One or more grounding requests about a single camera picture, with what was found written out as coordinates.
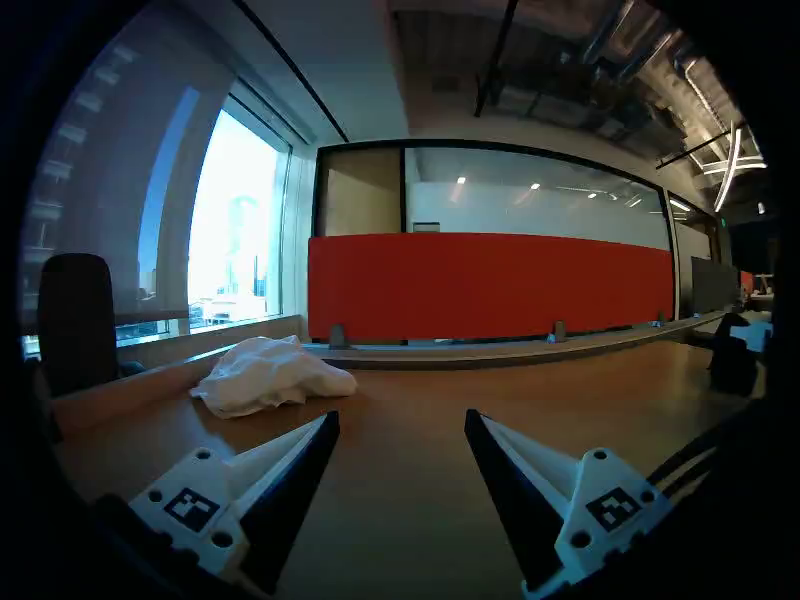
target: wooden desk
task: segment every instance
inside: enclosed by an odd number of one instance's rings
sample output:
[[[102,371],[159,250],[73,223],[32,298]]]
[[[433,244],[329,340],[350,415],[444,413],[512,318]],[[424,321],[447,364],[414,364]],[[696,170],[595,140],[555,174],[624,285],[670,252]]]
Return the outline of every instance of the wooden desk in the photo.
[[[463,433],[467,408],[574,456],[647,474],[746,400],[708,390],[707,350],[654,342],[574,361],[361,371],[349,398],[230,421],[187,395],[62,443],[78,491],[130,498],[196,446],[235,454],[332,409],[341,436],[279,581],[281,598],[513,598],[522,575]]]

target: white wall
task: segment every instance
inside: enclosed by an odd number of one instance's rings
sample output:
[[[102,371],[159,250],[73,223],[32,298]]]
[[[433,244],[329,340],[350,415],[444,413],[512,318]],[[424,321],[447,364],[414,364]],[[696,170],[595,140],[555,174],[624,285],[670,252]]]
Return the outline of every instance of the white wall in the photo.
[[[406,198],[409,231],[413,222],[438,222],[443,232],[552,235],[669,251],[662,215],[585,193],[421,182],[408,186]]]

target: ceiling duct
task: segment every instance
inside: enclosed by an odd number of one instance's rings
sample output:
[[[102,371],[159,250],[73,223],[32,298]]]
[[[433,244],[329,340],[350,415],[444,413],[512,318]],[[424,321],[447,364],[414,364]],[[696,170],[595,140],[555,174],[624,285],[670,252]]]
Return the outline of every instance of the ceiling duct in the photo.
[[[665,18],[659,19],[645,34],[644,39],[631,53],[628,61],[620,67],[616,77],[617,82],[625,84],[633,79],[676,34],[677,32]]]
[[[592,65],[600,58],[603,48],[608,40],[614,37],[622,21],[628,16],[633,3],[634,0],[611,0],[605,11],[605,18],[600,21],[580,52],[580,63]]]

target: red wall panel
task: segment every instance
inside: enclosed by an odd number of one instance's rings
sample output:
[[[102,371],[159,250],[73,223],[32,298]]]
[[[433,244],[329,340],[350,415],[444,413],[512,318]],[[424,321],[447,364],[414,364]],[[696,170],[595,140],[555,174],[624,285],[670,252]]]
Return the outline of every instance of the red wall panel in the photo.
[[[539,235],[312,238],[309,333],[352,339],[515,337],[672,318],[664,250]]]

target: gray partition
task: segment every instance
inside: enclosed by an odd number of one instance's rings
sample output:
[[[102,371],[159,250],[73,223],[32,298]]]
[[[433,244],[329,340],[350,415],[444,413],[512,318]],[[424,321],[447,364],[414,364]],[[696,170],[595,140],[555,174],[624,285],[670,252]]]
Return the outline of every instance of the gray partition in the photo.
[[[692,257],[692,310],[706,313],[739,300],[739,270]]]

